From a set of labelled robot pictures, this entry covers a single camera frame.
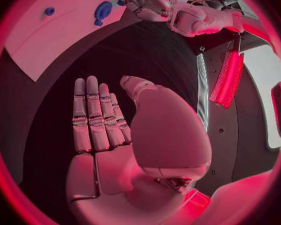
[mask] white panel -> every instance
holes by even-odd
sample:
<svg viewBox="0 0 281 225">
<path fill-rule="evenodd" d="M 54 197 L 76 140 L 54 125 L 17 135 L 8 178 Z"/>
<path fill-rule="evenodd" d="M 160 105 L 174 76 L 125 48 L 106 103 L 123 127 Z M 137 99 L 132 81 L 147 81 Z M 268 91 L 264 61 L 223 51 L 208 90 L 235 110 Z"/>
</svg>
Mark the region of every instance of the white panel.
<svg viewBox="0 0 281 225">
<path fill-rule="evenodd" d="M 94 12 L 104 1 L 117 0 L 36 0 L 12 30 L 5 47 L 16 64 L 36 81 L 72 44 L 121 18 L 125 7 L 115 4 L 103 26 L 95 26 Z M 45 15 L 47 7 L 54 7 L 55 13 Z"/>
<path fill-rule="evenodd" d="M 244 63 L 257 86 L 265 113 L 268 145 L 281 147 L 271 89 L 281 82 L 281 61 L 269 45 L 259 46 L 245 52 Z"/>
</svg>

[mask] white surface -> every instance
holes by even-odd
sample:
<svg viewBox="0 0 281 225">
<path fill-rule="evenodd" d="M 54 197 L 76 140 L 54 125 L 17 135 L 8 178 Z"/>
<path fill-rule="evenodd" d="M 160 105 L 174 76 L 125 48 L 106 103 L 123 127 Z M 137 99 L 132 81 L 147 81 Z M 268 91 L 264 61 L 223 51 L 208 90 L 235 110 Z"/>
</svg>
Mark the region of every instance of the white surface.
<svg viewBox="0 0 281 225">
<path fill-rule="evenodd" d="M 13 28 L 5 47 L 15 63 L 36 81 L 71 45 L 121 18 L 126 8 L 115 5 L 103 26 L 95 26 L 94 12 L 104 1 L 116 0 L 36 0 Z M 52 16 L 44 14 L 47 7 L 55 8 Z"/>
<path fill-rule="evenodd" d="M 245 52 L 244 64 L 248 68 L 261 97 L 267 126 L 268 146 L 281 147 L 271 89 L 281 82 L 281 61 L 269 45 L 259 46 Z"/>
</svg>

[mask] glowing red light bar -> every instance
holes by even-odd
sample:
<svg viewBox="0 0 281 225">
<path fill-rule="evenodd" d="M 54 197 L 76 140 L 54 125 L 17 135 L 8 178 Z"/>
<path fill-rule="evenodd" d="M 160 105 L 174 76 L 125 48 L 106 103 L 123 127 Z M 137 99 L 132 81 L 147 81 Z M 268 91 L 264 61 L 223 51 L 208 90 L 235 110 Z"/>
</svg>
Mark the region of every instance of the glowing red light bar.
<svg viewBox="0 0 281 225">
<path fill-rule="evenodd" d="M 244 54 L 228 51 L 209 100 L 228 109 L 239 87 L 244 66 Z"/>
</svg>

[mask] robotic hand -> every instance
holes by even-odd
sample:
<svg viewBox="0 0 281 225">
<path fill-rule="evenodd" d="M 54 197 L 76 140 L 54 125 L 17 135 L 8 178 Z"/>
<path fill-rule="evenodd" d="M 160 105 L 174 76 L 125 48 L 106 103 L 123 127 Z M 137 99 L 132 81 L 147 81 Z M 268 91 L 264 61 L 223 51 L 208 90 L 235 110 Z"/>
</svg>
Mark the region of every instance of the robotic hand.
<svg viewBox="0 0 281 225">
<path fill-rule="evenodd" d="M 211 162 L 210 142 L 170 89 L 131 76 L 120 84 L 136 104 L 131 132 L 106 84 L 94 76 L 75 82 L 69 207 L 82 224 L 161 224 L 192 198 Z"/>
<path fill-rule="evenodd" d="M 237 33 L 251 33 L 272 44 L 258 19 L 234 9 L 216 10 L 209 6 L 189 4 L 188 0 L 124 0 L 137 17 L 152 22 L 166 22 L 185 37 L 217 33 L 223 28 Z"/>
</svg>

